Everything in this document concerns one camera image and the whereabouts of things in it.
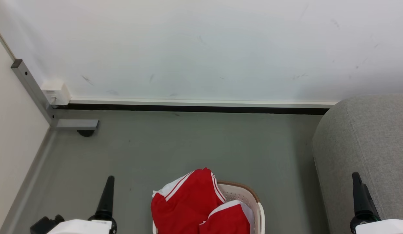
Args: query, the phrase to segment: electrical outlet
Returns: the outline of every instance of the electrical outlet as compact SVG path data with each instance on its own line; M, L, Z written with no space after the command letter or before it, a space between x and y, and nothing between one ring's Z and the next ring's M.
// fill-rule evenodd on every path
M67 105L71 99L67 86L61 80L47 80L41 90L52 105Z

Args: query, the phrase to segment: gray sofa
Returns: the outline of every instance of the gray sofa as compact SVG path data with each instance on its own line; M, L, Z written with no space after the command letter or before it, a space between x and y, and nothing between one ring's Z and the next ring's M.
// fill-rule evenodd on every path
M332 234L350 233L355 171L380 218L403 219L403 95L339 102L321 119L313 151Z

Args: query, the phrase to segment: wall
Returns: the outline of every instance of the wall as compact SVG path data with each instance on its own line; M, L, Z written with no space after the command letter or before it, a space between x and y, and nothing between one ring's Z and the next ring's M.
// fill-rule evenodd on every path
M0 42L0 228L48 130Z
M403 0L0 0L0 31L74 99L403 92Z

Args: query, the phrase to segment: floor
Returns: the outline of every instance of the floor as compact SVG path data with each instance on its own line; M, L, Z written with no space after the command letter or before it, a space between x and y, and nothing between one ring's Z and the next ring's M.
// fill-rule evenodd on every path
M197 168L256 191L268 234L328 233L311 138L320 115L71 111L99 118L89 138L56 132L15 233L43 216L93 215L115 176L119 233L150 234L152 190Z

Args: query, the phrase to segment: white plastic basket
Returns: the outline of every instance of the white plastic basket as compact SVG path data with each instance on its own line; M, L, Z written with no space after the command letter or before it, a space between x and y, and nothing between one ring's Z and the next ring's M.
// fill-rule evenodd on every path
M265 234L265 212L255 192L246 185L238 183L218 181L217 184L227 202L239 200L252 209L255 215L255 234ZM152 233L158 234L154 221L152 222Z

